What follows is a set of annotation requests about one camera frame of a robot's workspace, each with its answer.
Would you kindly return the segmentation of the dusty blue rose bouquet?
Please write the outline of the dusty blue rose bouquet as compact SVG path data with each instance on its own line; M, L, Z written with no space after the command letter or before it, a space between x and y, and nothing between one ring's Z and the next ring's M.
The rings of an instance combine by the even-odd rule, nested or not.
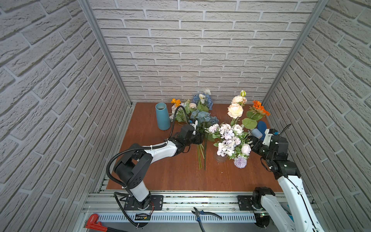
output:
M219 119L216 116L211 116L209 112L199 111L196 110L191 113L190 115L190 122L194 123L195 120L198 121L197 130L203 134L203 141L204 138L207 138L207 129L214 125L219 123ZM197 148L197 154L198 154L198 166L199 169L203 168L203 160L205 160L205 148L203 143L200 145L196 145Z

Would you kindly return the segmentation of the orange gerbera stem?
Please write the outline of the orange gerbera stem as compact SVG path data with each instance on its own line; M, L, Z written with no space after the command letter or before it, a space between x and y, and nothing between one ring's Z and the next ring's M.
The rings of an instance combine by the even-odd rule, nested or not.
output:
M246 113L246 118L242 120L242 124L246 129L253 130L257 127L259 120L270 115L270 112L264 108L261 102L253 101L253 105Z

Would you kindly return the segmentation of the white lilac mixed bouquet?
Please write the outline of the white lilac mixed bouquet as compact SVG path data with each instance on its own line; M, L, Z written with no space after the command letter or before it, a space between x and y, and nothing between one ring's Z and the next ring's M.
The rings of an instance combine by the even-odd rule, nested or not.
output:
M214 139L218 157L232 160L234 165L240 169L247 166L253 142L250 138L251 133L244 131L242 125L214 124L205 131Z

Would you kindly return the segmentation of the peach rose stem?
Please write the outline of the peach rose stem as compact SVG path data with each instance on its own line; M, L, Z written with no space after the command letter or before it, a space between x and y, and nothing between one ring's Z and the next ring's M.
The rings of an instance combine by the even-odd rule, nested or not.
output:
M246 105L247 99L246 99L246 92L245 90L242 90L240 92L240 95L235 96L232 99L231 104L228 107L228 116L232 118L231 126L234 126L239 118L243 114L243 107Z

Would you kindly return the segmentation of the clear glass vase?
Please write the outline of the clear glass vase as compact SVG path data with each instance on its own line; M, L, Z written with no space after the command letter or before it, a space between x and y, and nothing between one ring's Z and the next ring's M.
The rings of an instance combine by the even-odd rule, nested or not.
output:
M221 155L218 155L217 153L215 153L214 158L218 163L223 163L228 159L228 156L221 156Z

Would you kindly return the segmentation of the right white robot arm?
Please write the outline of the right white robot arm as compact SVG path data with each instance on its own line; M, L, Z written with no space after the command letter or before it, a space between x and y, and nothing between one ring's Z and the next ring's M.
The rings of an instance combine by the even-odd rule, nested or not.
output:
M280 232L323 232L317 216L304 190L297 165L288 160L288 143L280 135L272 134L263 143L252 136L252 151L260 155L263 167L273 173L287 200L289 215L278 202L274 191L268 187L256 187L252 195L252 207L265 210Z

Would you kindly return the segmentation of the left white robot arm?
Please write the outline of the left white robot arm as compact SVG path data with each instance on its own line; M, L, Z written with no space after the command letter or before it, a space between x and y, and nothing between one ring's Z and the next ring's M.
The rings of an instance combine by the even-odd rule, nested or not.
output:
M184 125L180 132L167 139L162 144L141 147L132 145L128 151L118 154L117 163L113 172L118 178L110 178L127 190L139 204L148 204L150 192L144 183L144 177L150 165L159 160L185 153L185 149L191 145L199 145L203 142L204 135L198 132L191 124Z

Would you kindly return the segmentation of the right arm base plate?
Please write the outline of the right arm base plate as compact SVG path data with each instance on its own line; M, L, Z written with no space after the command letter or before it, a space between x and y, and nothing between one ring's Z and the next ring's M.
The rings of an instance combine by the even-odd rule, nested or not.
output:
M240 211L260 211L259 204L254 201L252 195L238 195L237 202Z

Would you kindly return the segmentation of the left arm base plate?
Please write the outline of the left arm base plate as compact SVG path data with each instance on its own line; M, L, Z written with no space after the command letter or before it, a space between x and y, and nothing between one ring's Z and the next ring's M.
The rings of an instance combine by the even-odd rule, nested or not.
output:
M130 196L125 200L124 209L126 211L152 209L154 209L154 211L161 211L163 200L163 195L148 195L142 202L138 201L134 196Z

